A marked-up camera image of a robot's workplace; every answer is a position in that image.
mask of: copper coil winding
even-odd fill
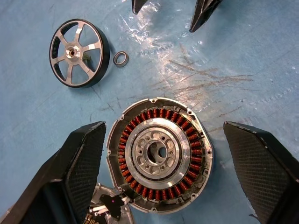
[[[118,163],[126,162],[126,159],[123,157],[118,158]]]
[[[127,169],[127,168],[128,168],[128,167],[127,167],[126,164],[122,164],[122,165],[120,165],[120,170]]]
[[[121,137],[120,142],[121,142],[121,143],[126,143],[126,142],[127,142],[127,139]]]
[[[195,178],[197,177],[197,174],[196,174],[195,172],[191,171],[191,170],[189,170],[189,171],[187,172],[187,174],[188,174],[190,177],[192,177],[193,179],[195,179]]]
[[[174,191],[176,192],[177,196],[180,196],[182,194],[180,188],[178,187],[178,185],[174,186]]]
[[[170,111],[170,110],[167,110],[166,111],[166,118],[168,119],[168,120],[170,120],[171,119],[171,115],[172,115],[172,111]]]
[[[160,109],[159,117],[165,118],[165,109]]]
[[[146,111],[146,114],[148,115],[148,119],[153,118],[153,115],[152,115],[152,111],[151,111],[151,110]]]
[[[138,125],[134,120],[131,120],[129,123],[133,128],[136,128],[136,126]]]
[[[190,168],[194,169],[196,171],[199,171],[200,170],[200,165],[190,164]]]
[[[123,132],[122,132],[122,135],[123,135],[124,137],[127,137],[127,138],[130,136],[130,134],[129,134],[128,132],[126,132],[126,131],[123,131]]]
[[[197,147],[197,146],[201,146],[200,141],[191,142],[191,147]]]
[[[193,150],[191,150],[191,153],[195,154],[195,155],[202,155],[203,149],[193,149]]]
[[[184,191],[188,190],[188,187],[185,185],[184,182],[179,183],[179,185]]]
[[[184,181],[189,185],[191,186],[193,184],[193,180],[191,180],[189,177],[187,176],[184,176]]]
[[[123,176],[128,176],[130,174],[130,171],[127,169],[127,170],[123,171],[121,174]]]
[[[194,132],[194,129],[193,129],[193,127],[189,127],[185,132],[186,132],[187,135],[189,135],[192,132]]]
[[[157,201],[160,201],[160,191],[159,190],[156,190],[156,197],[155,197],[155,199]]]
[[[137,188],[135,189],[135,191],[136,191],[137,194],[140,194],[140,192],[141,192],[141,190],[142,190],[142,187],[143,187],[143,186],[142,186],[141,184],[138,184],[138,185],[137,185]]]
[[[146,120],[147,118],[146,118],[146,113],[145,112],[143,112],[142,114],[140,114],[140,117],[142,118],[142,120]]]
[[[193,161],[193,162],[201,162],[201,157],[191,156],[191,161]]]
[[[131,182],[131,184],[130,184],[130,187],[134,188],[134,187],[136,187],[136,185],[137,185],[137,181],[133,180],[133,182]]]
[[[126,178],[126,182],[127,182],[127,183],[132,182],[132,180],[133,180],[132,175],[130,175],[130,176],[128,176],[128,177]]]
[[[149,199],[150,199],[150,200],[153,200],[153,199],[154,199],[154,190],[153,190],[153,189],[150,189],[150,190],[149,190]]]
[[[139,115],[137,115],[137,116],[135,117],[135,120],[136,120],[136,122],[137,122],[138,124],[140,124],[140,123],[142,122],[142,119],[140,118]]]
[[[119,144],[119,145],[118,145],[118,148],[119,148],[120,150],[125,150],[125,149],[126,149],[126,145],[124,145],[124,144]]]
[[[159,117],[159,109],[154,109],[153,114],[154,114],[154,118],[158,118]]]
[[[177,124],[178,124],[179,126],[181,126],[183,122],[184,122],[184,118],[180,116],[180,117],[178,118],[178,120],[177,120]]]
[[[188,126],[189,126],[189,122],[186,120],[186,121],[182,124],[182,129],[185,130]]]
[[[171,117],[171,120],[173,121],[173,122],[176,122],[177,121],[177,119],[178,119],[178,113],[173,113],[173,115],[172,115],[172,117]]]
[[[129,133],[131,133],[133,131],[133,129],[129,125],[127,125],[126,126],[126,131],[129,132]]]
[[[169,193],[170,199],[173,199],[174,198],[174,193],[173,193],[173,190],[171,188],[168,189],[168,193]]]
[[[198,139],[198,135],[197,134],[193,134],[193,135],[189,136],[189,140],[190,141],[195,140],[195,139]]]
[[[162,199],[167,200],[166,190],[162,190]]]
[[[148,193],[148,189],[144,187],[142,190],[142,197],[146,197],[147,193]]]

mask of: wheel spoke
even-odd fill
[[[83,61],[80,61],[79,65],[87,73],[87,75],[88,75],[89,78],[93,77],[94,72],[90,68],[88,68],[87,65]]]
[[[63,60],[65,60],[64,55],[60,56],[60,57],[56,57],[56,58],[51,58],[51,63],[54,65],[54,64],[57,64],[57,63],[59,63]]]
[[[61,33],[61,30],[57,31],[56,36],[60,39],[61,43],[65,46],[67,44],[66,39],[64,38],[64,36]]]
[[[73,71],[73,65],[70,64],[68,69],[67,69],[67,77],[65,79],[65,82],[67,84],[71,84],[72,71]]]
[[[85,52],[85,51],[97,49],[97,48],[100,48],[100,46],[101,46],[100,42],[92,43],[92,44],[89,44],[89,45],[83,47],[82,51]]]
[[[83,22],[78,22],[78,28],[77,28],[77,31],[76,31],[76,34],[75,34],[75,39],[74,39],[75,42],[79,42],[79,38],[80,38],[80,35],[82,33],[83,26],[84,26]]]

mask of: metal ring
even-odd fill
[[[120,55],[124,55],[125,56],[125,60],[123,60],[122,62],[120,63],[117,63],[117,59]],[[113,62],[114,64],[117,66],[117,67],[123,67],[125,66],[129,61],[129,55],[124,52],[124,51],[120,51],[120,52],[117,52],[115,55],[114,55],[114,58],[113,58]]]
[[[66,41],[64,35],[68,32],[72,27],[78,26],[77,31],[75,33],[74,39],[70,42]],[[98,40],[95,43],[89,44],[87,46],[82,46],[79,42],[82,30],[84,26],[90,27],[93,32],[96,34]],[[64,48],[64,53],[62,56],[58,56],[58,49],[62,45]],[[90,50],[98,50],[100,52],[100,61],[97,64],[95,70],[92,70],[84,60],[91,59],[90,56],[86,54],[87,51]],[[56,78],[69,87],[79,88],[79,87],[89,87],[97,82],[99,82],[108,66],[110,60],[110,48],[109,43],[103,32],[91,24],[88,21],[82,19],[73,19],[66,21],[63,23],[53,35],[51,44],[50,44],[50,65],[56,76]],[[64,76],[59,67],[59,62],[65,61],[68,64],[67,75]],[[80,66],[83,71],[87,74],[87,80],[80,82],[78,84],[73,83],[73,68],[74,66]]]

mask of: blue work surface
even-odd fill
[[[169,215],[132,209],[136,223],[259,223],[222,124],[270,131],[299,159],[299,1],[224,0],[191,34],[195,2],[149,0],[133,15],[129,0],[1,0],[0,214],[71,131],[104,120],[108,134],[125,108],[160,96],[197,113],[214,145],[214,169],[187,208]],[[130,56],[92,88],[68,88],[50,68],[52,36],[73,18],[92,22]],[[99,181],[112,187],[106,155],[104,147]]]

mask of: mounting hole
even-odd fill
[[[165,158],[167,155],[167,151],[165,147],[161,147],[159,148],[158,154],[160,157]]]

